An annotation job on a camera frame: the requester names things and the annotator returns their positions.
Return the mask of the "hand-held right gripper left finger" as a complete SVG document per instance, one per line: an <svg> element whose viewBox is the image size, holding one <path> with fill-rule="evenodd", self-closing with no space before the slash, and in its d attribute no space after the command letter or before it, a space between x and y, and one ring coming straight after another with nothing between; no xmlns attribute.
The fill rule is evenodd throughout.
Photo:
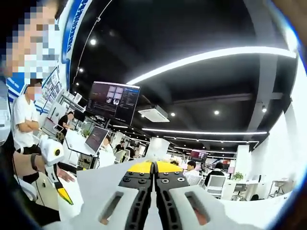
<svg viewBox="0 0 307 230"><path fill-rule="evenodd" d="M142 230L151 205L152 166L128 161L77 172L79 213L47 230Z"/></svg>

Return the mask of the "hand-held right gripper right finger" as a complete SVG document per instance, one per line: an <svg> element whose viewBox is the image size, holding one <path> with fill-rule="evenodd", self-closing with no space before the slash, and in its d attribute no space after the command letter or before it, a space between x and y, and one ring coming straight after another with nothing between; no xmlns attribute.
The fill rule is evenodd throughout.
<svg viewBox="0 0 307 230"><path fill-rule="evenodd" d="M223 203L198 185L190 186L180 168L154 163L156 203L164 230L257 230L226 214Z"/></svg>

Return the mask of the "person's left hand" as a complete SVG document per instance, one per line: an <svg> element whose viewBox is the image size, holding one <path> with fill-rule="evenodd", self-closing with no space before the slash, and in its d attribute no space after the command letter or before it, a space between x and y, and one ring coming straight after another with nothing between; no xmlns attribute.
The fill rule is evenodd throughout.
<svg viewBox="0 0 307 230"><path fill-rule="evenodd" d="M36 155L36 157L35 157L35 166L37 167L37 170L42 172L42 173L44 173L44 174L46 174L45 173L45 165L46 165L46 163L44 161L43 156ZM66 182L74 182L75 181L75 179L72 176L70 176L66 171L62 170L58 166L57 163L56 163L56 165L57 165L57 168L58 168L58 178L59 179L61 178L61 179L63 179Z"/></svg>

